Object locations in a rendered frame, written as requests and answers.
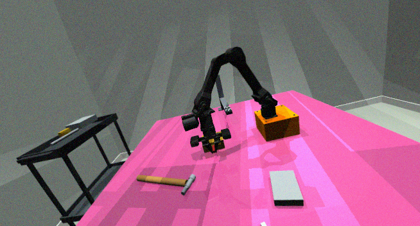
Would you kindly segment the hammer with wooden handle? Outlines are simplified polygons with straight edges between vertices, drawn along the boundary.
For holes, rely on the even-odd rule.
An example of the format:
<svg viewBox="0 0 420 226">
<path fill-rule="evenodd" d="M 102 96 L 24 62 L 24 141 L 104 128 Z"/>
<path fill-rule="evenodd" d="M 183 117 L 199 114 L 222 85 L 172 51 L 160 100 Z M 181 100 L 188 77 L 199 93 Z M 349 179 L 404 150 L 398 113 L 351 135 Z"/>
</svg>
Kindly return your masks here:
<svg viewBox="0 0 420 226">
<path fill-rule="evenodd" d="M 186 194 L 190 185 L 192 184 L 192 182 L 195 181 L 195 179 L 196 179 L 196 176 L 194 174 L 191 174 L 188 180 L 168 178 L 168 177 L 155 177 L 155 176 L 148 176 L 148 175 L 137 176 L 137 181 L 141 181 L 141 182 L 184 187 L 184 189 L 181 192 L 181 195 Z"/>
</svg>

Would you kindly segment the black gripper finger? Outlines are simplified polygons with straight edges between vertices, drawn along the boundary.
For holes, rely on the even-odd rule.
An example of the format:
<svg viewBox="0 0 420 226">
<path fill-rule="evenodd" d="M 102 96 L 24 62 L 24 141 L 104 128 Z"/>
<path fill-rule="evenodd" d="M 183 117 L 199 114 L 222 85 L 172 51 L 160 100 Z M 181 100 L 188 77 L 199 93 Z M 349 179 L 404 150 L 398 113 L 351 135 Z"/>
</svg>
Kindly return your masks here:
<svg viewBox="0 0 420 226">
<path fill-rule="evenodd" d="M 215 152 L 217 153 L 217 148 L 218 148 L 218 144 L 221 142 L 221 140 L 219 141 L 215 141 L 214 140 L 214 148 L 215 148 Z"/>
<path fill-rule="evenodd" d="M 211 145 L 209 143 L 209 140 L 208 140 L 207 144 L 203 144 L 202 146 L 205 146 L 213 154 L 213 150 L 211 148 Z"/>
</svg>

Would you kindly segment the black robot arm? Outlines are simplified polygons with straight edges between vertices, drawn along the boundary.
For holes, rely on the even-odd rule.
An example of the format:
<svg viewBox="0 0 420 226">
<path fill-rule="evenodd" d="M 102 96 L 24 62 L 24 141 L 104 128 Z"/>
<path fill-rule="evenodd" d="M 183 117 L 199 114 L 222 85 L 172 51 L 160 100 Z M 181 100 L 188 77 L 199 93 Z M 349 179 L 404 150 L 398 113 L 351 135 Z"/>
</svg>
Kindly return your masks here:
<svg viewBox="0 0 420 226">
<path fill-rule="evenodd" d="M 246 56 L 242 48 L 234 47 L 229 48 L 224 54 L 214 57 L 211 60 L 202 89 L 194 100 L 192 114 L 181 116 L 185 132 L 198 128 L 199 121 L 201 132 L 201 126 L 209 126 L 213 124 L 211 114 L 214 113 L 215 110 L 210 108 L 211 93 L 221 66 L 229 62 L 238 69 L 246 82 L 249 84 L 250 88 L 253 90 L 252 97 L 254 98 L 254 101 L 261 105 L 262 117 L 264 119 L 270 119 L 278 116 L 276 114 L 276 105 L 278 101 L 275 100 L 272 95 L 260 85 L 258 79 L 246 62 Z"/>
</svg>

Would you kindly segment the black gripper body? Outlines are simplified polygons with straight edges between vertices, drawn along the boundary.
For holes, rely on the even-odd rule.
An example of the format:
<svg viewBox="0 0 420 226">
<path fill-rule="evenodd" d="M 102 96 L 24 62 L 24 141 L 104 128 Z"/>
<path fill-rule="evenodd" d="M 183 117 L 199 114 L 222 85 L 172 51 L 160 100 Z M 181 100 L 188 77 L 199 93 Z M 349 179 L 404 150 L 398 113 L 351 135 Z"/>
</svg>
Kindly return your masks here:
<svg viewBox="0 0 420 226">
<path fill-rule="evenodd" d="M 209 126 L 201 126 L 203 137 L 199 137 L 198 135 L 191 137 L 190 139 L 190 145 L 191 147 L 196 147 L 199 145 L 199 142 L 202 142 L 202 144 L 207 144 L 208 140 L 214 139 L 215 141 L 219 141 L 220 137 L 223 137 L 223 139 L 230 139 L 231 133 L 228 128 L 221 130 L 221 133 L 216 133 L 214 129 L 214 125 L 211 124 Z"/>
</svg>

